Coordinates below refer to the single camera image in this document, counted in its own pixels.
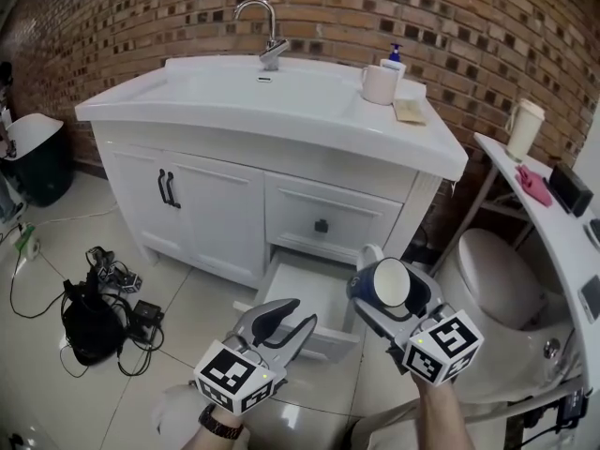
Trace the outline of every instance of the white table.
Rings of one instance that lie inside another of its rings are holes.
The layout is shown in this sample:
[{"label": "white table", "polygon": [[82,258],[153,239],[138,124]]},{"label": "white table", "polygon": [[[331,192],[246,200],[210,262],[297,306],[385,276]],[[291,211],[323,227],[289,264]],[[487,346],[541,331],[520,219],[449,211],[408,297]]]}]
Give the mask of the white table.
[{"label": "white table", "polygon": [[[592,220],[594,215],[588,209],[582,217],[576,218],[567,214],[558,202],[553,202],[550,207],[545,207],[523,191],[515,178],[517,164],[506,155],[503,144],[478,133],[475,134],[475,139],[491,159],[493,167],[446,251],[432,268],[431,274],[433,275],[438,270],[442,261],[452,251],[460,236],[468,229],[479,208],[488,208],[513,217],[530,219],[554,263],[571,310],[582,353],[584,389],[589,393],[596,392],[600,389],[600,319],[590,323],[578,296],[578,291],[593,276],[600,275],[600,252],[595,249],[583,228],[584,223]],[[523,163],[530,170],[545,177],[549,177],[552,172],[547,165],[531,157],[526,157]],[[515,192],[527,212],[526,216],[514,210],[502,210],[485,201],[498,173],[502,174]],[[522,240],[525,235],[526,233],[523,233],[517,240]]]}]

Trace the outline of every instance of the white cup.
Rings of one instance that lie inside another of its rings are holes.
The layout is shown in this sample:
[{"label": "white cup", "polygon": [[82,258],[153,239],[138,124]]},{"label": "white cup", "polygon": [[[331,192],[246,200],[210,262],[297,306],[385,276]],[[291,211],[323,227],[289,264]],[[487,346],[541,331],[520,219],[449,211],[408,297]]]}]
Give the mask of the white cup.
[{"label": "white cup", "polygon": [[391,105],[394,101],[397,82],[397,71],[369,65],[363,68],[362,96],[365,100],[378,105]]},{"label": "white cup", "polygon": [[523,98],[513,109],[506,129],[511,133],[506,154],[520,163],[532,147],[535,136],[544,122],[544,110]]}]

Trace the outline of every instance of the soap dispenser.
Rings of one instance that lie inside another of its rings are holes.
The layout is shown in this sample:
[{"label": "soap dispenser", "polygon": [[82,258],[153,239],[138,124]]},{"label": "soap dispenser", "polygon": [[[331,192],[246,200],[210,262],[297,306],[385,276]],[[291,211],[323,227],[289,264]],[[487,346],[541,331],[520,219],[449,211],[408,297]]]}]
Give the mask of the soap dispenser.
[{"label": "soap dispenser", "polygon": [[406,65],[400,62],[400,45],[398,43],[393,43],[392,47],[394,49],[390,53],[388,58],[382,58],[379,65],[384,68],[391,68],[398,72],[398,79],[404,77],[404,72],[406,71]]}]

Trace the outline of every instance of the toilet lid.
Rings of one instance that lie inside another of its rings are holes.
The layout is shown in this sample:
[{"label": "toilet lid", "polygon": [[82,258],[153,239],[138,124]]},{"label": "toilet lid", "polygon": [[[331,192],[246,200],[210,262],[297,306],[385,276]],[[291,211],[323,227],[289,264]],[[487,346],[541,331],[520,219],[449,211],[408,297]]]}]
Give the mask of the toilet lid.
[{"label": "toilet lid", "polygon": [[509,328],[522,328],[546,304],[532,270],[491,232],[466,231],[458,242],[458,265],[477,305]]}]

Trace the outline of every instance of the drawer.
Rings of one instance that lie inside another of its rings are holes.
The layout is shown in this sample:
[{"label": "drawer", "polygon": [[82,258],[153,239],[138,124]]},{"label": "drawer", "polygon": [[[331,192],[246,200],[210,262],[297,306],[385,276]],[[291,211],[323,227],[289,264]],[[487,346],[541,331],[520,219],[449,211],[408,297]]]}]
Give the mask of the drawer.
[{"label": "drawer", "polygon": [[401,203],[267,172],[266,240],[355,265],[366,243],[384,247]]},{"label": "drawer", "polygon": [[300,306],[282,322],[272,340],[281,341],[306,317],[317,314],[317,327],[301,354],[339,362],[360,342],[352,333],[355,312],[346,296],[346,282],[352,275],[349,266],[279,249],[253,304],[234,302],[233,307],[241,315],[265,302],[300,299]]}]

